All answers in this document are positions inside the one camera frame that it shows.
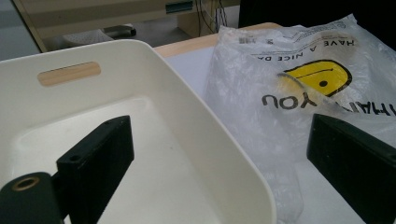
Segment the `round hole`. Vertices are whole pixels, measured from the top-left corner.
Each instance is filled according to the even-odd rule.
[[[29,188],[33,187],[34,185],[36,185],[39,181],[40,181],[40,179],[38,177],[29,176],[29,177],[26,177],[26,178],[18,181],[17,183],[15,183],[12,186],[12,189],[15,191],[26,190],[26,189],[29,189]]]
[[[80,156],[75,155],[75,156],[70,157],[70,161],[78,161],[79,158],[80,158]]]
[[[328,84],[327,81],[320,81],[319,82],[319,86],[320,87],[325,87],[325,86],[327,86],[327,84]]]

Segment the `white plastic bin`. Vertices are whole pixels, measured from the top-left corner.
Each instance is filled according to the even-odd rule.
[[[276,223],[261,174],[148,44],[117,40],[12,59],[0,73],[0,186],[53,175],[56,160],[100,123],[129,115],[134,161],[100,223]]]

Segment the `clear plastic bag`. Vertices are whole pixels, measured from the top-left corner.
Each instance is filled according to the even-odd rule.
[[[307,160],[312,115],[396,146],[395,93],[395,51],[349,15],[310,28],[221,27],[204,99],[268,181],[278,223],[295,223],[304,209],[295,164]]]

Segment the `table surface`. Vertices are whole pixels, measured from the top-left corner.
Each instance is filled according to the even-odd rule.
[[[244,27],[241,29],[260,30],[260,29],[269,29],[269,28],[276,28],[276,27],[281,27],[281,26],[276,23],[273,23],[273,22],[265,22],[265,23],[261,23],[261,24],[257,24],[257,25]],[[160,53],[160,55],[162,55],[164,58],[166,58],[166,57],[175,56],[175,55],[178,55],[181,53],[186,53],[186,52],[197,50],[197,49],[212,47],[212,46],[216,45],[217,41],[218,41],[217,34],[205,35],[205,36],[196,37],[196,38],[189,39],[189,40],[176,42],[173,44],[159,46],[154,49],[158,53]]]

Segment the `floor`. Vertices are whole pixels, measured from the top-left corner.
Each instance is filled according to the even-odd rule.
[[[228,27],[237,28],[239,18],[239,6],[226,7]],[[184,31],[177,27],[177,17],[166,17],[153,21],[141,21],[133,23],[136,35],[131,36],[130,32],[109,33],[114,39],[137,39],[144,41],[152,47],[171,44],[182,40],[190,39]]]

